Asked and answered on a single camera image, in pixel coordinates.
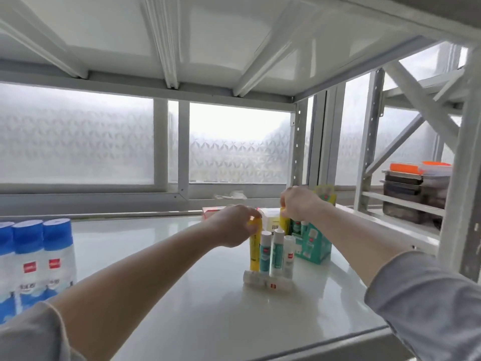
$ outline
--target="yellow glue stick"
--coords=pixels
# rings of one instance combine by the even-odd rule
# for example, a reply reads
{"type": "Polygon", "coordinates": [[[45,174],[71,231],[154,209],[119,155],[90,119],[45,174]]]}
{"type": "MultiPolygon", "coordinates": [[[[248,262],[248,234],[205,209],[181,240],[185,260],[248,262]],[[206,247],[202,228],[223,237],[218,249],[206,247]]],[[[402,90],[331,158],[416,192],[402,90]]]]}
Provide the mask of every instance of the yellow glue stick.
{"type": "Polygon", "coordinates": [[[262,232],[262,219],[254,218],[249,221],[249,224],[257,225],[257,232],[251,235],[249,243],[251,246],[251,271],[259,271],[259,254],[261,246],[261,232],[262,232]]]}
{"type": "MultiPolygon", "coordinates": [[[[285,206],[280,207],[280,212],[282,213],[285,210],[285,206]]],[[[279,215],[279,226],[284,230],[285,235],[289,235],[289,223],[291,220],[289,218],[285,218],[282,214],[279,215]]]]}

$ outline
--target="shelf surface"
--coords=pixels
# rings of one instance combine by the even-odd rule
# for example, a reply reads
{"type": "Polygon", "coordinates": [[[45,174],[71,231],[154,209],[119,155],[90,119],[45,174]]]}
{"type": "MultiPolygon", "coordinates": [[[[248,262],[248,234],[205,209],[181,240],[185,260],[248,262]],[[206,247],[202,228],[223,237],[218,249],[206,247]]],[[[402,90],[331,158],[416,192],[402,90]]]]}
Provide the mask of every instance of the shelf surface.
{"type": "MultiPolygon", "coordinates": [[[[199,222],[199,217],[73,223],[79,279],[199,222]]],[[[250,360],[374,331],[385,322],[365,286],[333,248],[315,265],[296,258],[291,293],[243,285],[249,243],[217,248],[159,301],[113,360],[250,360]]]]}

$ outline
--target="gray sleeve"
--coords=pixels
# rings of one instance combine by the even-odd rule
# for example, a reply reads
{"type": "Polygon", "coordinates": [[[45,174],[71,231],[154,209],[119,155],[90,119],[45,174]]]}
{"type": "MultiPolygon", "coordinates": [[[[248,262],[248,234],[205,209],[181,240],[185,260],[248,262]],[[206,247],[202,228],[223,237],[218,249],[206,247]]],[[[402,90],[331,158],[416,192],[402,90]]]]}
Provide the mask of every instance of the gray sleeve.
{"type": "Polygon", "coordinates": [[[10,361],[85,361],[68,343],[62,318],[48,303],[0,326],[0,359],[10,361]]]}
{"type": "Polygon", "coordinates": [[[481,360],[481,287],[422,252],[386,264],[366,304],[423,361],[481,360]]]}

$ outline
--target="red logo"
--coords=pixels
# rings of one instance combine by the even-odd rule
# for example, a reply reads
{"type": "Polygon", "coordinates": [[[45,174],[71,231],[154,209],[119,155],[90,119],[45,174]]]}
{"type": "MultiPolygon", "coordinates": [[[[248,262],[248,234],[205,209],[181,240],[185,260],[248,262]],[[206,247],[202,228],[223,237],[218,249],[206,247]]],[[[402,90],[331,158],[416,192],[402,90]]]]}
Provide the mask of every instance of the red logo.
{"type": "Polygon", "coordinates": [[[34,273],[37,271],[37,262],[28,262],[24,263],[24,273],[34,273]]]}
{"type": "Polygon", "coordinates": [[[60,268],[60,259],[59,258],[50,259],[49,268],[60,268]]]}

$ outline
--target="teal box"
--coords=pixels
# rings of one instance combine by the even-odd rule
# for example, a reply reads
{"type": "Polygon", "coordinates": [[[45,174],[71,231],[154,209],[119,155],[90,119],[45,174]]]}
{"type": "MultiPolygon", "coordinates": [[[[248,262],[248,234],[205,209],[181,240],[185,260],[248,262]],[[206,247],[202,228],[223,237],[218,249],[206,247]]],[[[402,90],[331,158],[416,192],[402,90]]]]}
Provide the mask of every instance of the teal box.
{"type": "Polygon", "coordinates": [[[307,226],[304,236],[296,237],[296,256],[320,264],[332,249],[332,243],[311,223],[307,226]]]}

